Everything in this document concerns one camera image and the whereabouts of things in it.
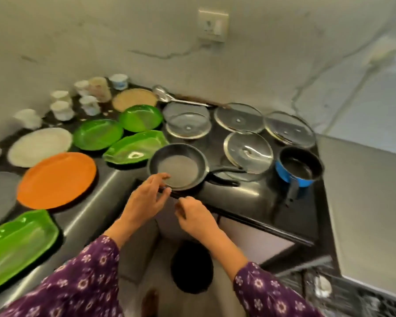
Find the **left hand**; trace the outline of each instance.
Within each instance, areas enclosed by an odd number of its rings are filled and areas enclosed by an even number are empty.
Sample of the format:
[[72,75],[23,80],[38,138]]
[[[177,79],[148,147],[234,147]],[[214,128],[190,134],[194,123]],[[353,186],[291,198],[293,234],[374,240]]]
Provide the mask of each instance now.
[[165,188],[159,199],[159,187],[165,187],[163,180],[170,178],[168,173],[157,173],[150,176],[129,197],[125,209],[120,217],[136,229],[154,217],[170,197],[171,188]]

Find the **green plate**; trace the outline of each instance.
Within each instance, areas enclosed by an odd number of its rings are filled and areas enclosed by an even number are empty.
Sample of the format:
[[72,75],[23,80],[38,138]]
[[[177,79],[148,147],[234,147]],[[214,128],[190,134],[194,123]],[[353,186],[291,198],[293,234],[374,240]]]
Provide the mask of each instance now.
[[0,285],[32,264],[56,241],[47,210],[32,210],[0,226]]
[[103,158],[113,164],[134,164],[151,158],[168,144],[163,132],[150,130],[121,139],[103,154]]
[[110,119],[84,122],[73,134],[73,144],[82,150],[94,151],[110,147],[122,138],[120,123]]
[[128,131],[143,132],[154,129],[163,121],[163,115],[153,106],[145,104],[127,108],[119,117],[119,122]]

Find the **orange plate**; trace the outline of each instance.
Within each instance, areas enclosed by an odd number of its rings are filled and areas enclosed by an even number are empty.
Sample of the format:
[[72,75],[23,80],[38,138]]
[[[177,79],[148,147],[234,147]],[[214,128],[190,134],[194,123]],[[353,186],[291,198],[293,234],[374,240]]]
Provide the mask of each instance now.
[[73,201],[94,181],[94,160],[83,153],[65,152],[29,169],[18,186],[18,201],[31,209],[52,209]]

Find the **purple floral sleeve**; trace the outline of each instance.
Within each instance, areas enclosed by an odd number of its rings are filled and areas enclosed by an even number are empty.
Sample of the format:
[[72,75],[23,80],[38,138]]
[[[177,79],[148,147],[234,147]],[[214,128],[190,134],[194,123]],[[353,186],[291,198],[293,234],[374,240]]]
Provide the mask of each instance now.
[[0,311],[0,317],[122,317],[118,261],[115,242],[100,236],[35,290]]
[[295,291],[283,286],[253,262],[239,270],[233,289],[251,317],[322,317]]

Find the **hand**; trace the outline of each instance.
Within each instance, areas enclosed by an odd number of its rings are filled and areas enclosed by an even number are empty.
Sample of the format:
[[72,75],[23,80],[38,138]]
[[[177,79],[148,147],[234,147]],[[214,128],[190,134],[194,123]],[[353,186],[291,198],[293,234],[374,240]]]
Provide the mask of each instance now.
[[138,229],[150,218],[154,217],[162,210],[167,199],[170,197],[171,188],[166,188],[157,200],[158,188],[165,187],[163,180],[168,178],[170,178],[169,174],[158,173],[145,180],[130,195],[120,219]]
[[220,231],[209,210],[193,197],[179,198],[175,208],[180,227],[208,247],[210,239]]

